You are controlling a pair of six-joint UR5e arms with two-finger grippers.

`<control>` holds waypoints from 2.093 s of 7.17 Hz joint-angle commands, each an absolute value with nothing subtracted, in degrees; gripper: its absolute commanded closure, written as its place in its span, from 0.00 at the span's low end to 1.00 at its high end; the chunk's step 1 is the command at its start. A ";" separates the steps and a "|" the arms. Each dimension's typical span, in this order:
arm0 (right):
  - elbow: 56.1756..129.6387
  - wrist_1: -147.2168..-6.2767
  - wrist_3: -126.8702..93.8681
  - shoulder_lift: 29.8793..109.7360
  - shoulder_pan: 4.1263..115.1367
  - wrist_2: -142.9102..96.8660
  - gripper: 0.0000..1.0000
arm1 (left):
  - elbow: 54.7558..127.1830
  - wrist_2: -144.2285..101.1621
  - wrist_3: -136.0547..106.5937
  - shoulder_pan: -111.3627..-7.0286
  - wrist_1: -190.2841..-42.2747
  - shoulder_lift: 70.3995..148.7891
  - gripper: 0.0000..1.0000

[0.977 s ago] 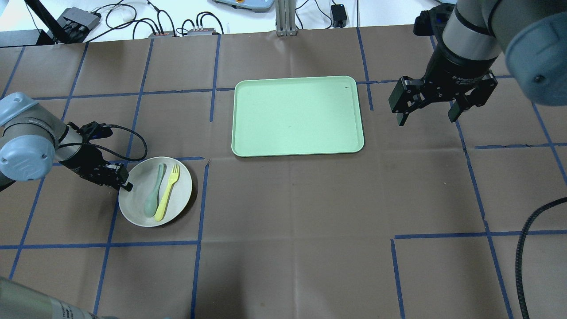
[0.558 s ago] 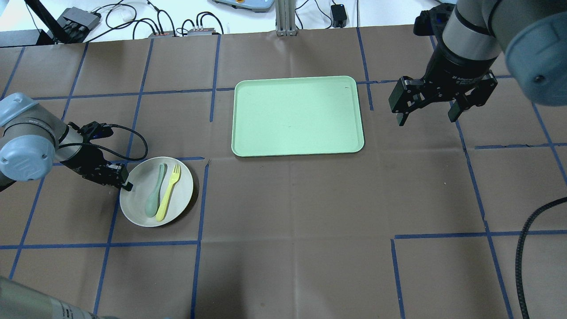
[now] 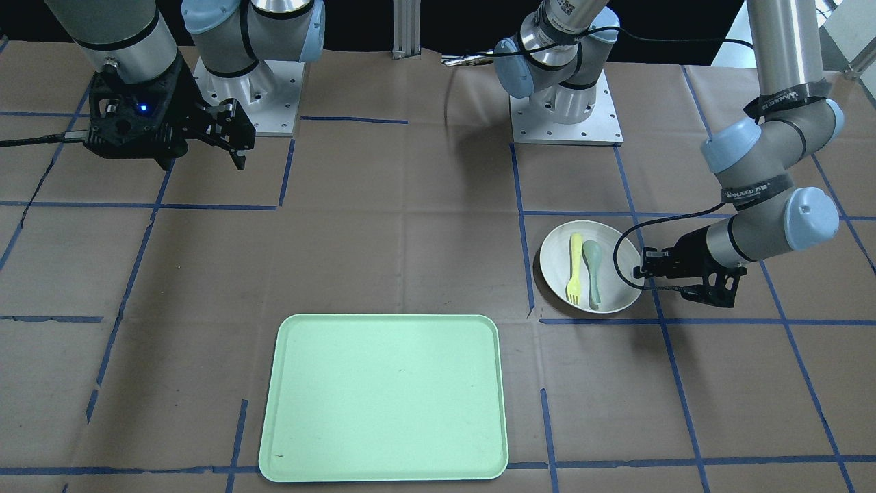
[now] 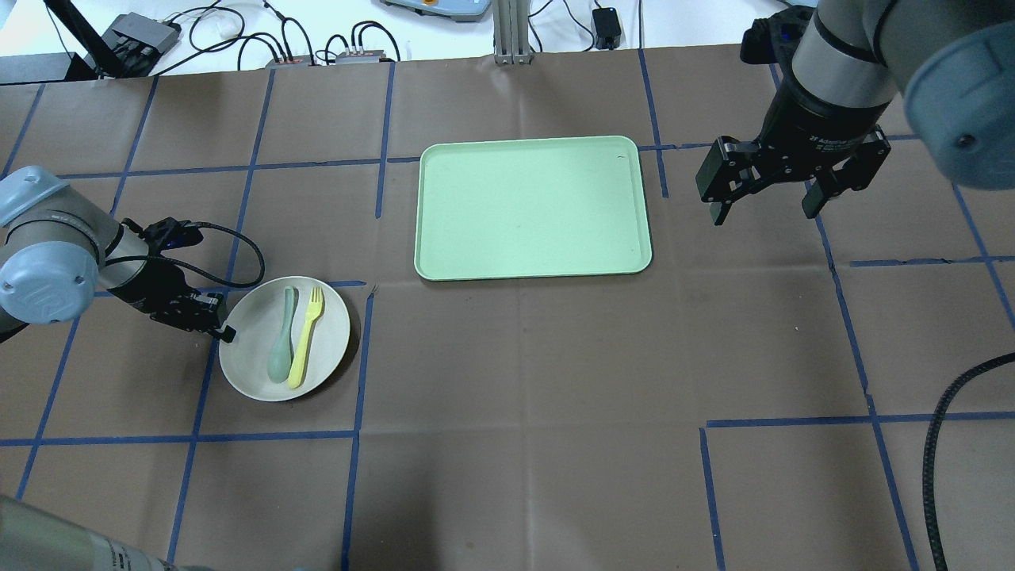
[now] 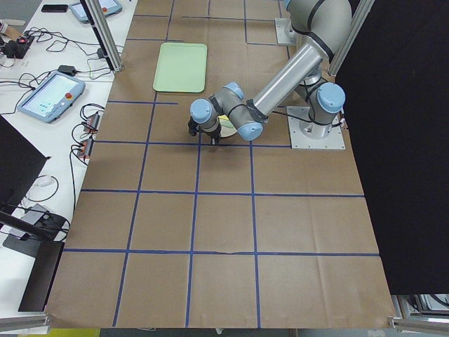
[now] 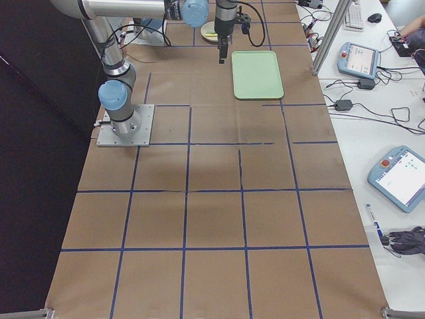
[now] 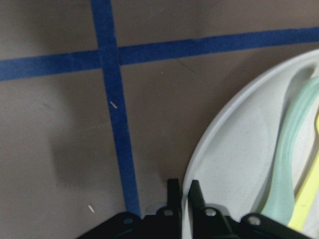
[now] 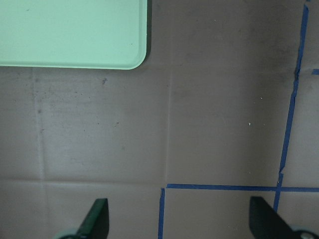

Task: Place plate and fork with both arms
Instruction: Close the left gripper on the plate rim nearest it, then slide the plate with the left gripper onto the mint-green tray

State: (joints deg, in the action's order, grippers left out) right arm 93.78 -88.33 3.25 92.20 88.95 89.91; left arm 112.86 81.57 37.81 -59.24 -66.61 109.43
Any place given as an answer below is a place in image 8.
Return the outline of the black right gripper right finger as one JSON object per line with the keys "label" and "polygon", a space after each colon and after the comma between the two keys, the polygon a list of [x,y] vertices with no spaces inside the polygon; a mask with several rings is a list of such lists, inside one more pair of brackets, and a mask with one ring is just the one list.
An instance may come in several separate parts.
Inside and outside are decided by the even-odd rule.
{"label": "black right gripper right finger", "polygon": [[262,197],[250,198],[249,229],[255,239],[299,238]]}

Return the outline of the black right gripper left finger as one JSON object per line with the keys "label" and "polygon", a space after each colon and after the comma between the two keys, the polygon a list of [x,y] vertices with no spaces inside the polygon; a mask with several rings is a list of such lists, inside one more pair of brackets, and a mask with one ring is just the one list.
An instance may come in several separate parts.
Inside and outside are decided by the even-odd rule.
{"label": "black right gripper left finger", "polygon": [[77,239],[106,239],[109,234],[108,199],[96,199],[76,232]]}

